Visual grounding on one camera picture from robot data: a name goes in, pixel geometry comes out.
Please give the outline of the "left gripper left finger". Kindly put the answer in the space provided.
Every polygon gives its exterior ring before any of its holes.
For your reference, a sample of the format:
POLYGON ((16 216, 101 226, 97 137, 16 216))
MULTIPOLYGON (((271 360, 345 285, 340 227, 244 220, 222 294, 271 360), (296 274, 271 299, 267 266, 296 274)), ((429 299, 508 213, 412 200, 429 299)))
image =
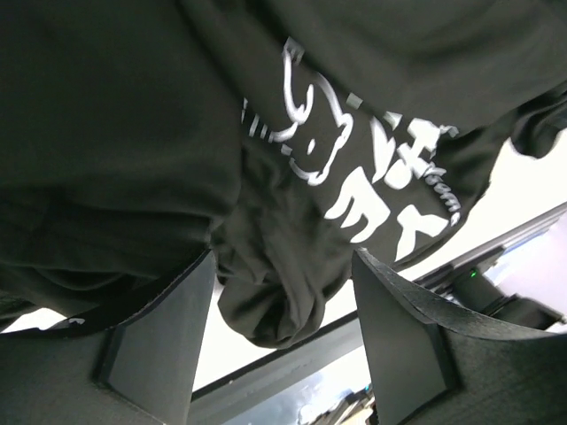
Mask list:
POLYGON ((184 424, 214 255, 57 323, 1 337, 4 424, 184 424))

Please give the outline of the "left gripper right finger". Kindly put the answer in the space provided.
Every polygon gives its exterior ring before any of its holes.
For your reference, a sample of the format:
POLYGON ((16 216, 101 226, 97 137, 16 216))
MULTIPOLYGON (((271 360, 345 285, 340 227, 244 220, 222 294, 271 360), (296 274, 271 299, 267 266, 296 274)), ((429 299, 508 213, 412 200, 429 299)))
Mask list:
POLYGON ((563 424, 566 337, 499 321, 352 259, 382 424, 563 424))

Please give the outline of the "black t shirt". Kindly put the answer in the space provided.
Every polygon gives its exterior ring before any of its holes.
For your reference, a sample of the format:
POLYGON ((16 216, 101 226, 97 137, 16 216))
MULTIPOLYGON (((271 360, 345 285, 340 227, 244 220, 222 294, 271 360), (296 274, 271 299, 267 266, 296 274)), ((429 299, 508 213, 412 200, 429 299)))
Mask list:
POLYGON ((565 127, 563 1, 4 1, 1 325, 213 251, 227 324, 290 346, 565 127))

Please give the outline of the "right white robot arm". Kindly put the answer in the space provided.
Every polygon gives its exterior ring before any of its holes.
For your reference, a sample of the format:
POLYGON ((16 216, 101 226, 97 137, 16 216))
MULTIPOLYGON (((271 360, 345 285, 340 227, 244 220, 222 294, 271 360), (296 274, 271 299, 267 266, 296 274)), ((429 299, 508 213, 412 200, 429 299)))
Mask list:
POLYGON ((505 251, 485 272, 455 279, 458 304, 521 326, 566 332, 566 219, 505 251))

